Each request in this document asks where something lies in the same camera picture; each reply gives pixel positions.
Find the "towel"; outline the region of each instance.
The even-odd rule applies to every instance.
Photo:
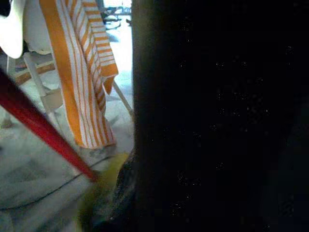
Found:
[[[40,0],[67,120],[80,147],[116,143],[104,117],[105,92],[118,74],[95,0]]]

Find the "red pole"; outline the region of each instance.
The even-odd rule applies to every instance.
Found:
[[[97,176],[57,130],[36,109],[28,97],[0,70],[0,105],[39,136],[63,158],[96,181]]]

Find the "red handle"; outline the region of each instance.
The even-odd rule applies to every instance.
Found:
[[[97,175],[78,156],[57,130],[36,109],[28,97],[0,70],[0,105],[33,133],[62,155],[68,162],[96,181]]]

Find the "orange striped towel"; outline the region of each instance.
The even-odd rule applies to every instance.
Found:
[[[91,149],[115,144],[104,115],[105,91],[110,94],[118,69],[96,1],[40,0],[40,6],[76,143]]]

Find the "floor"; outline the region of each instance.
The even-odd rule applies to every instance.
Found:
[[[121,23],[121,27],[107,32],[119,69],[115,81],[133,107],[131,27],[127,25],[125,18]],[[50,55],[38,54],[33,54],[33,58],[37,64],[52,59]],[[4,68],[5,62],[6,57],[1,55],[0,67]],[[23,66],[22,59],[16,63],[17,67]],[[50,89],[59,85],[56,71],[46,72],[41,78],[43,84]],[[44,113],[34,82],[29,80],[21,88]],[[0,119],[3,116],[4,110],[0,109]],[[104,158],[120,152],[130,152],[133,148],[132,119],[114,90],[107,97],[106,111],[106,118],[117,139],[114,147],[80,150],[73,142],[63,106],[57,109],[56,116],[65,138],[89,165],[94,165],[93,169],[104,169],[108,165]],[[84,176],[79,176],[67,183],[76,176],[72,167],[15,118],[13,123],[12,128],[0,129],[0,224],[4,220],[1,215],[6,214],[10,215],[15,231],[76,231],[72,217],[78,208],[79,197],[90,186],[89,181]],[[37,201],[52,191],[55,192]],[[20,207],[32,201],[35,203]]]

